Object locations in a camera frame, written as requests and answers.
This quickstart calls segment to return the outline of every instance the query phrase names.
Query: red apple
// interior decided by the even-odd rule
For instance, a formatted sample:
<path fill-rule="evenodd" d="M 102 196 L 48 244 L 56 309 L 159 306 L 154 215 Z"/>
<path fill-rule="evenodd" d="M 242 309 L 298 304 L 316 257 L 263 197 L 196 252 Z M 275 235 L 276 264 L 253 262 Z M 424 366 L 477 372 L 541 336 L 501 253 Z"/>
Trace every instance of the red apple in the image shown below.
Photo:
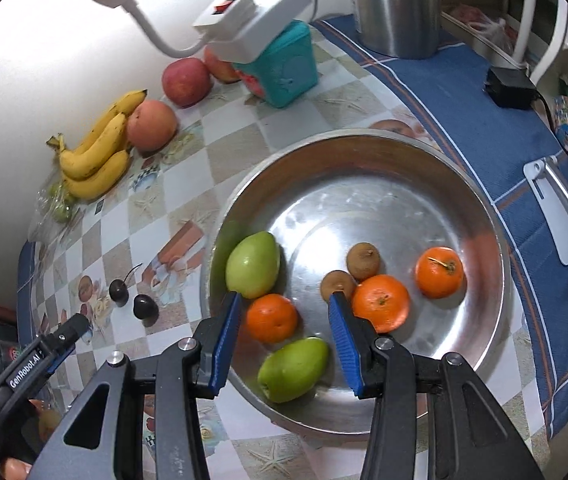
<path fill-rule="evenodd" d="M 181 108 L 202 101 L 213 88 L 206 65 L 196 57 L 172 62 L 162 74 L 162 88 L 166 96 Z"/>
<path fill-rule="evenodd" d="M 147 99 L 128 118 L 126 136 L 138 151 L 154 152 L 171 140 L 178 126 L 179 121 L 169 105 Z"/>
<path fill-rule="evenodd" d="M 240 81 L 235 68 L 228 61 L 222 61 L 207 46 L 204 47 L 204 64 L 213 77 L 221 83 L 235 83 Z"/>

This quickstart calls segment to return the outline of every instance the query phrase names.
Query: orange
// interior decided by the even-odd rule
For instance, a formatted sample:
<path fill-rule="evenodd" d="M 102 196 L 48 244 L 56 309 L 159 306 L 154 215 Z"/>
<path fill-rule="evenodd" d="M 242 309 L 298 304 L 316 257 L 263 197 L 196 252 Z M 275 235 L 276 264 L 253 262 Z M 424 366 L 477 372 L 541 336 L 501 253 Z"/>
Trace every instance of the orange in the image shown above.
<path fill-rule="evenodd" d="M 267 294 L 251 303 L 246 313 L 246 327 L 262 343 L 279 343 L 289 338 L 298 325 L 298 311 L 279 294 Z"/>
<path fill-rule="evenodd" d="M 395 330 L 404 323 L 410 304 L 406 287 L 387 274 L 361 282 L 351 303 L 353 314 L 368 319 L 379 334 Z"/>
<path fill-rule="evenodd" d="M 451 248 L 427 249 L 417 260 L 415 281 L 427 298 L 446 298 L 458 290 L 464 281 L 462 261 Z"/>

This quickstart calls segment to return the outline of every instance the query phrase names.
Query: black cable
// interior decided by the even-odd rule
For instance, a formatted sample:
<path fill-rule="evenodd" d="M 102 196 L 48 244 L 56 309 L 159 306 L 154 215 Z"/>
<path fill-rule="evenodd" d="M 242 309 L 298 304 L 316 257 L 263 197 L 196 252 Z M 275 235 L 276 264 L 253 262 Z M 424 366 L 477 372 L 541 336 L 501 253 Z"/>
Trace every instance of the black cable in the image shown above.
<path fill-rule="evenodd" d="M 309 23 L 312 23 L 313 20 L 317 18 L 317 6 L 319 5 L 319 0 L 313 0 L 313 14 L 311 18 L 308 20 Z"/>
<path fill-rule="evenodd" d="M 557 142 L 560 143 L 560 146 L 562 147 L 562 149 L 564 150 L 564 153 L 566 153 L 566 156 L 568 157 L 567 147 L 564 145 L 564 143 L 560 139 L 557 138 L 557 135 L 555 135 L 555 122 L 554 122 L 553 116 L 551 114 L 551 108 L 548 107 L 548 103 L 546 102 L 546 99 L 544 99 L 544 96 L 538 90 L 535 90 L 535 100 L 542 101 L 542 104 L 544 105 L 544 110 L 546 111 L 546 118 L 548 120 L 548 127 L 551 129 L 551 131 L 554 134 L 555 140 L 557 140 Z"/>

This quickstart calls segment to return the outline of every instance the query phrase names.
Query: red switch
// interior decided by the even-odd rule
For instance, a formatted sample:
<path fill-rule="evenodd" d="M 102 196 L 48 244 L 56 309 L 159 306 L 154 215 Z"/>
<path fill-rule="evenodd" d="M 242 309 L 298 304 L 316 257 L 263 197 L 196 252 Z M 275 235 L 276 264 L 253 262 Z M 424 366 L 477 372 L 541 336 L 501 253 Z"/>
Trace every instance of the red switch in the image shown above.
<path fill-rule="evenodd" d="M 234 1 L 235 0 L 225 0 L 222 3 L 220 3 L 219 5 L 214 6 L 215 11 L 213 12 L 213 14 L 223 14 L 225 12 L 225 10 L 228 9 L 228 7 L 233 5 Z"/>

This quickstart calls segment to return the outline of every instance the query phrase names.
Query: bowl rim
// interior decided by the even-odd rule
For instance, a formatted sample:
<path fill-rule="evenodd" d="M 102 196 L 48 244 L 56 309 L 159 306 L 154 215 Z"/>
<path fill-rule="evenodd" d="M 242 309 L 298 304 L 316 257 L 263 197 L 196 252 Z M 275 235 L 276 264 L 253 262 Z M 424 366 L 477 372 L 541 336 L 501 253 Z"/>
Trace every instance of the bowl rim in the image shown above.
<path fill-rule="evenodd" d="M 226 199 L 226 203 L 220 208 L 218 218 L 216 219 L 212 229 L 208 233 L 208 239 L 206 240 L 205 248 L 205 258 L 202 262 L 202 273 L 200 275 L 200 311 L 202 312 L 202 317 L 210 317 L 210 309 L 208 306 L 208 289 L 210 283 L 210 264 L 212 261 L 213 248 L 215 246 L 215 241 L 218 237 L 218 233 L 224 219 L 228 215 L 231 208 L 234 206 L 238 197 L 243 193 L 244 189 L 266 168 L 271 166 L 280 158 L 288 156 L 289 154 L 300 150 L 310 144 L 315 144 L 323 140 L 337 139 L 340 137 L 379 137 L 383 139 L 395 140 L 403 144 L 408 144 L 419 150 L 423 150 L 429 155 L 435 157 L 437 160 L 449 167 L 453 172 L 455 172 L 459 178 L 464 181 L 464 183 L 470 188 L 475 197 L 479 200 L 482 205 L 486 216 L 488 217 L 491 226 L 493 227 L 493 233 L 495 235 L 495 241 L 497 243 L 498 252 L 500 254 L 500 267 L 501 267 L 501 279 L 502 279 L 502 296 L 500 298 L 500 308 L 497 312 L 495 326 L 493 327 L 493 332 L 486 343 L 484 351 L 477 360 L 477 363 L 473 364 L 472 367 L 477 371 L 480 366 L 485 362 L 487 355 L 490 350 L 493 349 L 495 341 L 495 336 L 499 327 L 503 322 L 503 312 L 504 306 L 507 301 L 510 301 L 511 287 L 510 287 L 510 264 L 508 261 L 508 244 L 506 238 L 504 237 L 504 230 L 500 224 L 493 206 L 489 202 L 485 193 L 482 192 L 475 181 L 470 178 L 464 170 L 462 170 L 456 163 L 440 152 L 440 150 L 426 144 L 425 142 L 412 137 L 407 137 L 402 134 L 397 134 L 395 132 L 389 132 L 386 130 L 375 130 L 371 128 L 344 128 L 341 130 L 331 130 L 328 132 L 323 132 L 321 134 L 316 134 L 314 136 L 307 137 L 299 142 L 295 142 L 272 155 L 265 158 L 259 164 L 257 164 L 243 179 L 235 186 L 235 189 L 231 192 L 229 197 Z M 305 425 L 297 420 L 293 420 L 288 416 L 283 415 L 273 407 L 269 406 L 266 402 L 257 397 L 252 390 L 250 390 L 244 381 L 235 373 L 233 367 L 231 366 L 228 372 L 228 378 L 235 389 L 240 393 L 245 400 L 247 400 L 254 408 L 259 412 L 264 414 L 269 418 L 274 424 L 284 428 L 285 430 L 291 431 L 293 433 L 302 434 L 310 438 L 319 439 L 337 439 L 340 441 L 344 440 L 366 440 L 369 435 L 369 431 L 359 431 L 359 432 L 340 432 L 340 431 L 330 431 L 330 430 L 320 430 L 319 428 L 314 428 L 312 426 Z M 423 418 L 425 413 L 418 414 L 418 419 Z"/>

